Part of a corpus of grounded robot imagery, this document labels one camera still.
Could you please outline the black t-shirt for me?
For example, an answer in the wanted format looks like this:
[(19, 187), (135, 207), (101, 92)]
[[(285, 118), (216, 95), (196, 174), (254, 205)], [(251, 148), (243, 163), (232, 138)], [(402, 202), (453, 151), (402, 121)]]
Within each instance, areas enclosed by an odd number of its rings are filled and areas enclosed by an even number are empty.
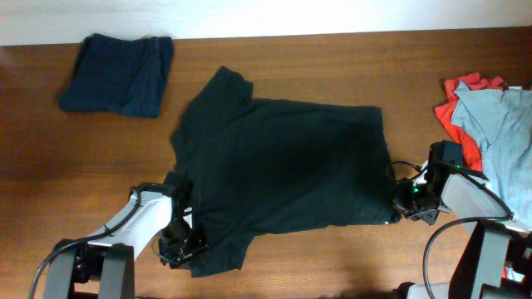
[(193, 277), (241, 268), (259, 235), (400, 218), (375, 106), (256, 99), (250, 81), (221, 67), (188, 104), (171, 143), (209, 246), (191, 262)]

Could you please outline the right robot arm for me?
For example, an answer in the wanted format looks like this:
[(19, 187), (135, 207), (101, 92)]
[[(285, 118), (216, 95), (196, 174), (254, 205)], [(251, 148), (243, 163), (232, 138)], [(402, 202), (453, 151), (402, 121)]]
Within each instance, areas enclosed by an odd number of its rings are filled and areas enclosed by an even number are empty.
[[(427, 241), (422, 283), (403, 282), (392, 297), (531, 299), (531, 229), (491, 190), (483, 173), (465, 166), (461, 145), (436, 142), (427, 161), (413, 168), (415, 176), (397, 181), (394, 209), (405, 219), (429, 225), (440, 213), (457, 218)], [(468, 243), (450, 281), (432, 284), (430, 251), (436, 239), (455, 226), (467, 230)]]

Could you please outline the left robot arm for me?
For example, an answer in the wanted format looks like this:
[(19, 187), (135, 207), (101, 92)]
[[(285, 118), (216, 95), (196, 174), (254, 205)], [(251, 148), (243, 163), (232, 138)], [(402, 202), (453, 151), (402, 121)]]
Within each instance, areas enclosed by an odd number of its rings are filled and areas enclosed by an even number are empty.
[(36, 294), (47, 276), (46, 298), (88, 298), (76, 285), (97, 281), (95, 298), (135, 297), (135, 260), (150, 247), (172, 269), (189, 269), (209, 245), (204, 229), (193, 224), (192, 182), (168, 174), (162, 184), (144, 182), (131, 188), (126, 206), (108, 223), (84, 238), (62, 239), (43, 260), (32, 280)]

